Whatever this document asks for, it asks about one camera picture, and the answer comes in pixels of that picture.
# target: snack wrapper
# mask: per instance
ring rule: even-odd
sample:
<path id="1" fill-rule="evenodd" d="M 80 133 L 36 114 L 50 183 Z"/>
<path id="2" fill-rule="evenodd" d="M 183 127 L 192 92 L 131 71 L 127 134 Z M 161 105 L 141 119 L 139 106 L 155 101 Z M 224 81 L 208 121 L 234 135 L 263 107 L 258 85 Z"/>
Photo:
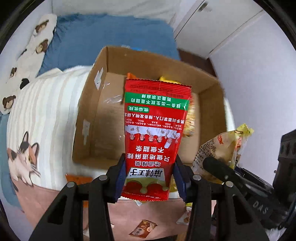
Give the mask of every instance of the snack wrapper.
<path id="1" fill-rule="evenodd" d="M 189 224 L 192 207 L 186 206 L 185 213 L 176 221 L 176 224 Z"/>
<path id="2" fill-rule="evenodd" d="M 236 130 L 219 134 L 201 145 L 192 165 L 194 174 L 199 174 L 210 182 L 221 184 L 222 181 L 203 169 L 202 162 L 206 157 L 213 156 L 234 169 L 239 162 L 248 137 L 253 132 L 253 129 L 242 124 Z"/>
<path id="3" fill-rule="evenodd" d="M 160 81 L 168 82 L 168 83 L 175 83 L 175 84 L 181 84 L 178 81 L 175 80 L 167 80 L 165 77 L 161 76 L 159 78 Z M 193 97 L 197 98 L 196 94 L 192 94 L 192 98 L 189 100 L 189 107 L 188 107 L 188 112 L 186 116 L 186 121 L 185 121 L 185 126 L 183 130 L 183 136 L 190 137 L 193 135 L 195 131 L 195 105 L 193 101 Z"/>
<path id="4" fill-rule="evenodd" d="M 126 181 L 122 196 L 168 199 L 191 87 L 154 80 L 125 85 Z"/>
<path id="5" fill-rule="evenodd" d="M 142 222 L 129 235 L 144 239 L 156 226 L 156 223 L 143 219 Z"/>

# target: red snack package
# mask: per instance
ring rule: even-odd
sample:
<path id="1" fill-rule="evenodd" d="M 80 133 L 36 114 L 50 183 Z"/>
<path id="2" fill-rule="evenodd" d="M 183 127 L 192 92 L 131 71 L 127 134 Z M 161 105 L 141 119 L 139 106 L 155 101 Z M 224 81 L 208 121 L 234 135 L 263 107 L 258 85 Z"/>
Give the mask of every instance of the red snack package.
<path id="1" fill-rule="evenodd" d="M 126 80 L 126 182 L 122 196 L 165 201 L 191 98 L 191 87 Z"/>

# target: screw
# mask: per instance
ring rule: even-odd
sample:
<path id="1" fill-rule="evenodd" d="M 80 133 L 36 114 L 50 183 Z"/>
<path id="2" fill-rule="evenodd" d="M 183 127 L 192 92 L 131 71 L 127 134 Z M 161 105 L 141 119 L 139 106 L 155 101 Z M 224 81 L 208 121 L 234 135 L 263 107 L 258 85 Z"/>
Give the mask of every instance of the screw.
<path id="1" fill-rule="evenodd" d="M 75 182 L 68 182 L 67 183 L 67 187 L 68 188 L 72 188 L 72 187 L 74 187 L 75 186 Z"/>
<path id="2" fill-rule="evenodd" d="M 227 181 L 226 186 L 229 187 L 229 188 L 232 188 L 233 187 L 233 182 Z"/>
<path id="3" fill-rule="evenodd" d="M 101 176 L 99 176 L 99 180 L 100 181 L 105 181 L 107 179 L 108 179 L 108 176 L 107 175 L 101 175 Z"/>
<path id="4" fill-rule="evenodd" d="M 192 177 L 194 180 L 196 180 L 196 181 L 200 181 L 201 180 L 201 176 L 200 175 L 198 175 L 198 174 L 195 174 L 195 175 L 193 175 L 193 177 Z"/>

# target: wooden floor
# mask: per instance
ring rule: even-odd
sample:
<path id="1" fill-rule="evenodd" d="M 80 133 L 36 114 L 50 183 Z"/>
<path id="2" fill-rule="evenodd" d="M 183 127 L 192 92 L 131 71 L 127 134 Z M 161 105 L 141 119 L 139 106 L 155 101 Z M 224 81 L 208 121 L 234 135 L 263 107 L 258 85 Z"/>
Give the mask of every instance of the wooden floor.
<path id="1" fill-rule="evenodd" d="M 204 59 L 202 57 L 199 57 L 197 55 L 194 55 L 192 53 L 189 53 L 189 52 L 186 52 L 186 51 L 183 51 L 180 49 L 178 49 L 178 51 L 179 51 L 181 61 L 188 63 L 192 66 L 195 66 L 197 68 L 200 68 L 200 69 L 206 71 L 207 73 L 216 77 L 213 65 L 212 65 L 209 58 Z"/>

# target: blue pillow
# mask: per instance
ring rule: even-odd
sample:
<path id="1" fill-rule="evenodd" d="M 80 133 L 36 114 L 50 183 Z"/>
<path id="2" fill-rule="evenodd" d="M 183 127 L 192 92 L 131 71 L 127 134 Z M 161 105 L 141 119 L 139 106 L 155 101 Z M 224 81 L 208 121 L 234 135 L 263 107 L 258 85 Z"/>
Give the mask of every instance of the blue pillow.
<path id="1" fill-rule="evenodd" d="M 52 68 L 63 71 L 77 65 L 93 65 L 106 45 L 129 46 L 179 60 L 173 30 L 164 21 L 72 14 L 57 18 L 56 31 L 38 75 Z"/>

